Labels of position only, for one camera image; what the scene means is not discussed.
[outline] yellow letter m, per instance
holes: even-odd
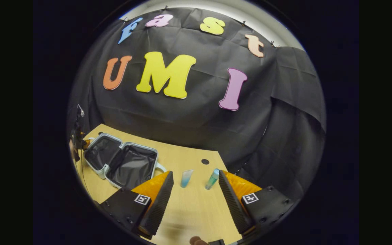
[[[155,93],[159,93],[170,79],[168,86],[164,89],[164,94],[180,99],[187,97],[185,83],[187,82],[190,67],[196,64],[194,57],[181,54],[167,68],[164,65],[163,55],[160,52],[149,52],[145,54],[145,59],[145,70],[143,70],[142,79],[136,87],[137,91],[149,93],[151,91],[149,82],[152,76]]]

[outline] black fabric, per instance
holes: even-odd
[[[122,187],[135,188],[151,179],[156,159],[157,153],[152,150],[126,145],[114,156],[107,178]]]
[[[164,27],[145,26],[159,14],[174,18]],[[285,195],[300,198],[319,165],[326,132],[322,89],[306,52],[274,48],[249,27],[212,11],[170,8],[140,17],[143,20],[121,44],[117,43],[122,29],[138,17],[128,23],[116,20],[93,44],[76,77],[68,118],[75,118],[79,103],[88,118],[86,132],[104,123],[155,141],[216,150],[228,171],[245,169],[247,178],[261,187],[272,183]],[[202,32],[199,25],[205,17],[223,20],[224,33]],[[263,58],[249,51],[245,34],[264,44]],[[163,91],[156,94],[153,89],[136,90],[144,56],[151,51],[161,52],[165,65],[180,54],[196,58],[187,78],[186,99],[165,96]],[[106,90],[102,81],[107,61],[125,55],[132,60],[121,84]],[[227,90],[228,68],[248,77],[237,111],[218,105]]]
[[[114,138],[102,137],[86,149],[84,157],[94,169],[100,170],[105,164],[110,164],[120,145],[121,142]]]

